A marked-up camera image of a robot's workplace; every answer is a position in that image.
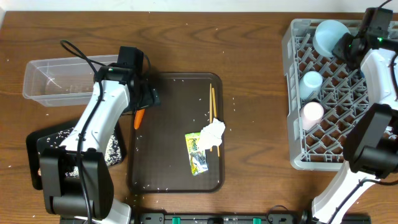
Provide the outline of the orange carrot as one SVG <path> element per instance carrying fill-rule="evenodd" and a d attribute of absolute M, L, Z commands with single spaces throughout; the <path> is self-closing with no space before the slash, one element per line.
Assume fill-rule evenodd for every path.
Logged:
<path fill-rule="evenodd" d="M 139 129 L 144 117 L 145 109 L 137 110 L 134 117 L 134 129 Z"/>

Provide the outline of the small light blue bowl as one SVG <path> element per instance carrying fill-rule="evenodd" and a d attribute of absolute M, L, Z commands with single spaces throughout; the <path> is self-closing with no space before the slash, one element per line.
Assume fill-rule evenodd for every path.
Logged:
<path fill-rule="evenodd" d="M 313 36 L 313 46 L 318 54 L 324 57 L 333 57 L 332 50 L 337 42 L 346 34 L 349 29 L 336 20 L 321 22 Z"/>

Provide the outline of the light blue cup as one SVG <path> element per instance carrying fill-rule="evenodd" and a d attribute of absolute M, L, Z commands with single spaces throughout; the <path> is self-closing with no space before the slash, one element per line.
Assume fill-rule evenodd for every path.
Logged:
<path fill-rule="evenodd" d="M 323 77 L 318 72 L 307 72 L 299 81 L 300 98 L 306 100 L 313 92 L 319 92 L 322 83 Z"/>

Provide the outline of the white rice pile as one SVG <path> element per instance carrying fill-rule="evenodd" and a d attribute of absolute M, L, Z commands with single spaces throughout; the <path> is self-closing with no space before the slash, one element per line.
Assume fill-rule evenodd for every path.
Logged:
<path fill-rule="evenodd" d="M 116 135 L 116 131 L 113 131 L 113 133 L 108 141 L 108 144 L 106 146 L 106 152 L 104 155 L 104 160 L 108 167 L 115 166 L 123 161 L 122 149 L 119 144 L 119 140 Z M 39 177 L 42 176 L 40 168 L 38 169 L 37 174 Z M 79 177 L 77 167 L 75 166 L 71 172 L 66 173 L 66 176 L 67 177 Z"/>

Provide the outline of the pink cup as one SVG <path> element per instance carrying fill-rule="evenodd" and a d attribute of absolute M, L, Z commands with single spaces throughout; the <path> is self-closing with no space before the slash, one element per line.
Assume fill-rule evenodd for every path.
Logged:
<path fill-rule="evenodd" d="M 302 128 L 308 131 L 322 120 L 324 109 L 317 102 L 309 102 L 300 110 L 300 115 L 302 118 Z"/>

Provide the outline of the white napkin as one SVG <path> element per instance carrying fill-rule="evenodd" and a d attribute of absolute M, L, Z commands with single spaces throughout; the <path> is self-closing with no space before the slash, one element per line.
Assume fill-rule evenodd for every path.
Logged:
<path fill-rule="evenodd" d="M 213 146 L 220 146 L 223 142 L 222 135 L 225 131 L 225 124 L 222 121 L 214 118 L 213 122 L 205 126 L 200 131 L 200 137 L 197 143 L 198 149 L 204 151 L 212 148 Z"/>

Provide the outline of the yellow green snack wrapper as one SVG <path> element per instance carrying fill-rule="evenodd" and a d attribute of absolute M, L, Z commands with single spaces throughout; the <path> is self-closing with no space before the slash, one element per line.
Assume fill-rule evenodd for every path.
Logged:
<path fill-rule="evenodd" d="M 200 150 L 198 146 L 199 140 L 200 133 L 189 133 L 185 135 L 190 168 L 193 176 L 199 175 L 208 170 L 206 151 Z"/>

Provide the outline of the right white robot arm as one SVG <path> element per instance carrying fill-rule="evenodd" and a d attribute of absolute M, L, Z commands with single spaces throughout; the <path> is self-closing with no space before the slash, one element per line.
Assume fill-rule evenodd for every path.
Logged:
<path fill-rule="evenodd" d="M 301 223 L 370 223 L 368 217 L 345 213 L 373 185 L 397 185 L 385 181 L 397 172 L 397 141 L 383 137 L 388 127 L 397 134 L 397 41 L 388 31 L 392 15 L 383 6 L 367 8 L 358 33 L 343 34 L 332 48 L 333 56 L 363 73 L 369 108 L 346 137 L 341 169 L 312 200 Z"/>

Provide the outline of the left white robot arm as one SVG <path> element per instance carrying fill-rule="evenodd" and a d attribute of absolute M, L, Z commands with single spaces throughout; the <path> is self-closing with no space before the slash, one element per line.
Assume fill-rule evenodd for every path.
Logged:
<path fill-rule="evenodd" d="M 114 197 L 104 154 L 123 112 L 159 102 L 142 67 L 113 63 L 94 76 L 93 94 L 73 131 L 40 152 L 45 209 L 85 223 L 130 223 L 132 209 Z"/>

